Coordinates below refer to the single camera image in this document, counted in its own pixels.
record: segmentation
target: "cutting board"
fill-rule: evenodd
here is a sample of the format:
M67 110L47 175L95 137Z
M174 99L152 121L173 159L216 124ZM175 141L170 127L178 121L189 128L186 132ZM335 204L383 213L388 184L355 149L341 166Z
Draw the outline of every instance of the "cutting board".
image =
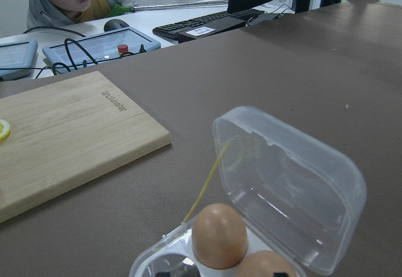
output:
M171 143L100 72L0 99L0 222Z

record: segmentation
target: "computer mouse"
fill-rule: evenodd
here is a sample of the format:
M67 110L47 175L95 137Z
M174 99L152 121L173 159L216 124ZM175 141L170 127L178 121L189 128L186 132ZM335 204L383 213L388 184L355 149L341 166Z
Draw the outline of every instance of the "computer mouse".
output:
M130 27L129 24L127 24L125 21L122 21L121 19L111 19L106 22L106 24L103 27L103 30L110 31L110 30L116 30L116 29L121 29L121 28L126 28Z

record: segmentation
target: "yellow lemon slice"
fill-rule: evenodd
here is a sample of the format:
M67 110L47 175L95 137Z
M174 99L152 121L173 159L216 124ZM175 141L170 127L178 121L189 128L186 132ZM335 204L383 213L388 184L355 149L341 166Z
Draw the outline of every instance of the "yellow lemon slice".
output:
M0 119L0 140L4 139L10 133L10 123Z

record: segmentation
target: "black keyboard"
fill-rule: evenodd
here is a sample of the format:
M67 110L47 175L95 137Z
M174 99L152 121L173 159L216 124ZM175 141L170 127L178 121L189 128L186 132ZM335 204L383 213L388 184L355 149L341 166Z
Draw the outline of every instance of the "black keyboard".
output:
M227 11L222 11L205 16L200 16L199 18L189 19L188 21L179 21L178 23L159 26L154 28L152 32L156 35L164 36L172 40L177 40L179 32L187 31L193 29L194 27L201 27L203 24L207 24L217 19L231 17L241 19L243 21L248 21L249 19L256 18L263 13L264 11L257 9L247 9L236 13L228 13Z

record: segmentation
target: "brown egg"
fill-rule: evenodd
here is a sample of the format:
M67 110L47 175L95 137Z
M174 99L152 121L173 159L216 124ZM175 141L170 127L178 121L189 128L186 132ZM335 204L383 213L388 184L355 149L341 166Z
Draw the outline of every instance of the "brown egg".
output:
M273 277L274 273L287 273L296 277L291 263L274 251L258 251L242 260L237 271L237 277Z
M247 252L247 232L241 216L225 204L206 206L192 227L192 245L197 259L213 269L228 269Z

